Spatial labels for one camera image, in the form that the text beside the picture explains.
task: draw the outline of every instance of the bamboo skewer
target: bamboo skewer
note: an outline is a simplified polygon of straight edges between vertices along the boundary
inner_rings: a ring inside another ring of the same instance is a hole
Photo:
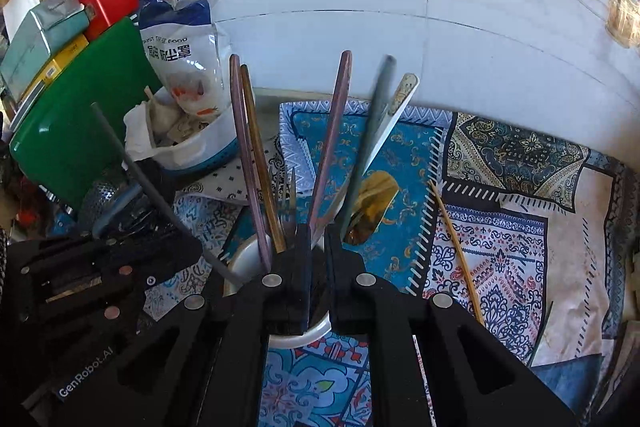
[[[246,105],[246,115],[249,121],[249,136],[251,145],[254,149],[255,168],[258,171],[258,179],[262,190],[262,199],[264,200],[264,210],[269,222],[271,238],[276,253],[283,252],[287,249],[284,240],[284,234],[278,219],[276,204],[273,200],[273,192],[271,190],[271,177],[267,168],[267,159],[264,157],[262,138],[260,137],[260,129],[258,128],[258,118],[255,112],[254,94],[251,90],[251,80],[249,78],[249,69],[245,64],[240,66],[240,77],[242,79],[242,90],[244,91],[244,104]]]
[[[453,242],[453,247],[460,258],[460,265],[462,266],[462,273],[465,276],[466,289],[469,291],[469,296],[471,297],[471,302],[474,306],[474,314],[476,315],[476,319],[480,324],[484,326],[484,318],[482,318],[482,311],[480,310],[480,299],[478,298],[478,292],[476,291],[476,286],[474,285],[473,279],[471,279],[471,272],[469,271],[469,266],[466,263],[465,253],[462,251],[462,247],[460,246],[460,241],[458,240],[458,234],[456,233],[456,229],[453,228],[453,223],[449,217],[449,213],[447,212],[444,203],[442,203],[442,199],[440,198],[440,194],[438,193],[438,188],[432,180],[429,180],[429,186],[433,191],[433,195],[435,196],[440,211],[442,212],[442,217],[444,222],[447,225],[447,229],[449,230],[449,235],[451,236],[451,240]]]

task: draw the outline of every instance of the white bowl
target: white bowl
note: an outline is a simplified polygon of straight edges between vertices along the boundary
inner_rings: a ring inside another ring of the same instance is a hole
[[[267,236],[267,243],[271,248],[271,238],[269,236]],[[318,241],[318,247],[324,250],[324,237]],[[262,264],[260,262],[260,254],[258,253],[258,241],[255,235],[252,235],[240,245],[231,263],[229,263],[229,270],[244,276],[246,279],[252,279],[262,273]],[[223,296],[233,295],[237,291],[238,287],[225,280]],[[329,331],[331,331],[331,322],[329,320],[329,312],[326,312],[317,324],[314,324],[302,335],[270,335],[269,347],[276,349],[294,349],[295,347],[306,346],[307,344],[320,340],[329,333]]]

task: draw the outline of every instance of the teal box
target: teal box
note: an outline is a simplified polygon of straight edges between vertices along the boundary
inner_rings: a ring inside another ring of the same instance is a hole
[[[88,25],[78,0],[44,0],[29,10],[0,63],[13,99],[20,100],[44,65]]]

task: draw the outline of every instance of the purple chopstick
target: purple chopstick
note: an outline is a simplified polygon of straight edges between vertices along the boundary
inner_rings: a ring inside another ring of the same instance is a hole
[[[331,110],[329,111],[329,125],[324,137],[324,147],[322,147],[318,174],[316,174],[316,183],[314,184],[314,191],[311,196],[308,218],[311,235],[313,235],[316,229],[320,205],[324,198],[324,187],[329,178],[329,166],[331,165],[335,143],[340,133],[340,122],[342,121],[342,114],[344,113],[344,105],[347,103],[350,79],[351,52],[347,50],[342,52],[340,56],[340,67],[338,68],[338,77],[335,80],[334,96],[331,100]]]
[[[254,165],[251,161],[251,143],[246,129],[246,108],[244,107],[242,82],[240,80],[240,58],[237,55],[231,55],[229,58],[229,77],[231,105],[234,111],[234,124],[236,125],[236,135],[238,136],[240,161],[249,199],[251,219],[254,222],[255,234],[258,237],[258,251],[260,252],[262,264],[269,272],[271,271],[271,250],[267,244],[266,230],[262,221],[260,203],[258,202],[258,188],[255,183]]]

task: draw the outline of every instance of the food package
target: food package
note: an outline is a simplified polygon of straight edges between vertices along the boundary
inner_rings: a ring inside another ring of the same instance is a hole
[[[220,61],[230,46],[212,19],[216,2],[140,0],[138,15],[146,57],[160,81],[187,114],[205,122],[230,105]]]

